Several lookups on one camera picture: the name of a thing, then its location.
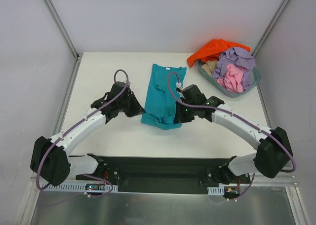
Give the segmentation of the teal t shirt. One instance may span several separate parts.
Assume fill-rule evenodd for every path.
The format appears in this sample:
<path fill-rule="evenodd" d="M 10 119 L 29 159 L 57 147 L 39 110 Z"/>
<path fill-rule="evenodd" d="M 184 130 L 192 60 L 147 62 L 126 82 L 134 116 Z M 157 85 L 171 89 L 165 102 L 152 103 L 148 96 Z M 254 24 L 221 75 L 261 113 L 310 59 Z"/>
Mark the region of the teal t shirt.
<path fill-rule="evenodd" d="M 186 67 L 162 67 L 153 64 L 145 100 L 146 113 L 141 118 L 142 124 L 162 130 L 177 129 L 182 126 L 181 123 L 174 123 L 176 101 L 168 87 L 170 86 L 174 96 L 179 98 L 175 90 L 176 83 L 178 80 L 183 82 L 186 71 Z"/>

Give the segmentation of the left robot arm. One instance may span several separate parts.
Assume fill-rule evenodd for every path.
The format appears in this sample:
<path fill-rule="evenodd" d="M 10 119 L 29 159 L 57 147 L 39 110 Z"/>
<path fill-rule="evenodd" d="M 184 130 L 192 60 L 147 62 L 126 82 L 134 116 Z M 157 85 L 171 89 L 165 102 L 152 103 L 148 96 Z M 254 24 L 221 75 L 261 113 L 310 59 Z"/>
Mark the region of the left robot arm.
<path fill-rule="evenodd" d="M 68 177 L 83 175 L 93 180 L 104 179 L 105 161 L 92 153 L 72 156 L 74 149 L 91 133 L 124 113 L 127 117 L 144 114 L 129 84 L 117 81 L 104 97 L 94 101 L 86 113 L 70 128 L 50 138 L 36 139 L 30 169 L 49 185 L 58 186 Z"/>

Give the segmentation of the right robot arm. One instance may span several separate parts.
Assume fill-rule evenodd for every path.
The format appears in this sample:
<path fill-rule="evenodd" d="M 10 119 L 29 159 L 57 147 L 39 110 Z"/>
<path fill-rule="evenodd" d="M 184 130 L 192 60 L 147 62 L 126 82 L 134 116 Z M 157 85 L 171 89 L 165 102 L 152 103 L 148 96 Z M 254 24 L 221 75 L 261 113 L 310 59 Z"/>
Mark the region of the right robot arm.
<path fill-rule="evenodd" d="M 278 173 L 291 173 L 296 169 L 291 145 L 284 129 L 263 127 L 236 113 L 225 102 L 215 96 L 206 98 L 195 84 L 186 88 L 175 84 L 176 123 L 187 123 L 195 117 L 225 127 L 250 144 L 255 153 L 244 156 L 232 156 L 221 166 L 215 168 L 211 176 L 218 183 L 228 185 L 241 175 L 259 172 L 267 178 Z"/>

